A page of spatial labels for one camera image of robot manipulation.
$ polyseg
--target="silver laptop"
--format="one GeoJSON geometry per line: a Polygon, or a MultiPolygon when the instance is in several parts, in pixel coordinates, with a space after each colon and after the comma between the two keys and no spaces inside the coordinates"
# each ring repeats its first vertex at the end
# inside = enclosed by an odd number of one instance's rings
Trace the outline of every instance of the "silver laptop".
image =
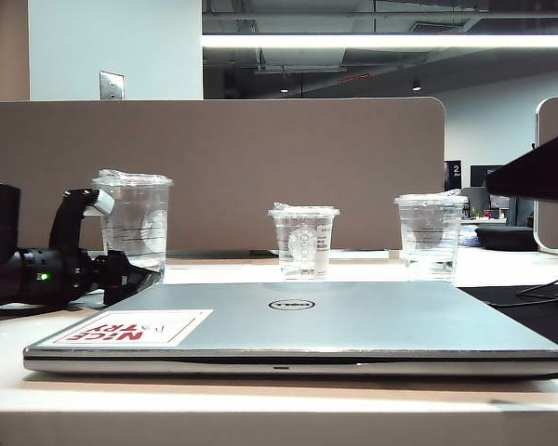
{"type": "Polygon", "coordinates": [[[101,374],[558,373],[558,346],[445,282],[158,285],[24,349],[101,374]]]}

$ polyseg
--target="plastic cup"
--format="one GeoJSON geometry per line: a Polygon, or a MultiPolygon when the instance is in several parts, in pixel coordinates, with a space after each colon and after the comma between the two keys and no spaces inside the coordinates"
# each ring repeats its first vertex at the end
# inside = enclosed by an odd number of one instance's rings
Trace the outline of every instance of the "plastic cup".
{"type": "Polygon", "coordinates": [[[322,278],[328,271],[332,206],[290,206],[276,203],[269,211],[275,224],[279,266],[286,279],[322,278]]]}
{"type": "Polygon", "coordinates": [[[166,268],[167,203],[173,181],[161,175],[100,170],[94,187],[114,198],[101,217],[103,250],[124,251],[131,264],[162,274],[166,268]]]}
{"type": "Polygon", "coordinates": [[[450,193],[401,195],[402,258],[409,280],[455,279],[458,232],[467,197],[450,193]]]}

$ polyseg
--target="wall plate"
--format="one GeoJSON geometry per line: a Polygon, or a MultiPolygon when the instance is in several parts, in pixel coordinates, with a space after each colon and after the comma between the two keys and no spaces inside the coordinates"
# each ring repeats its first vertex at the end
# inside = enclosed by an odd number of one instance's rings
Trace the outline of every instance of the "wall plate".
{"type": "Polygon", "coordinates": [[[113,72],[100,72],[100,98],[124,99],[124,76],[113,72]]]}

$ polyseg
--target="gray partition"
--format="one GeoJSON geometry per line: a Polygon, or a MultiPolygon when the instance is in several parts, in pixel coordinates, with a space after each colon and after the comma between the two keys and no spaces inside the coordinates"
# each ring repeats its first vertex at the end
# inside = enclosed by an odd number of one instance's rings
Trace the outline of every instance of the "gray partition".
{"type": "Polygon", "coordinates": [[[0,103],[0,182],[22,189],[20,246],[109,167],[175,180],[170,249],[274,248],[274,201],[338,207],[334,247],[398,248],[392,199],[443,189],[444,119],[434,98],[0,103]]]}
{"type": "MultiPolygon", "coordinates": [[[[537,145],[558,136],[558,98],[549,98],[538,106],[537,145]]],[[[553,169],[553,166],[542,166],[553,169]]],[[[547,248],[558,249],[558,203],[534,202],[534,236],[547,248]]]]}

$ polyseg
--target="black cable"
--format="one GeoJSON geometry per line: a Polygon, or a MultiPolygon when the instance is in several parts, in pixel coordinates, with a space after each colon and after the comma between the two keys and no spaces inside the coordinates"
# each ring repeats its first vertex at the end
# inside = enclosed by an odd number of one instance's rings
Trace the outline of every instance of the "black cable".
{"type": "Polygon", "coordinates": [[[486,302],[487,305],[493,308],[512,308],[512,307],[526,307],[528,305],[542,305],[542,304],[550,304],[552,302],[558,302],[558,293],[555,295],[539,295],[533,293],[537,290],[545,289],[549,286],[555,285],[558,283],[558,279],[553,282],[546,283],[544,285],[536,285],[531,286],[529,288],[525,288],[516,294],[517,297],[535,297],[539,300],[531,300],[531,301],[524,301],[524,302],[517,302],[514,304],[495,304],[492,302],[486,302]]]}

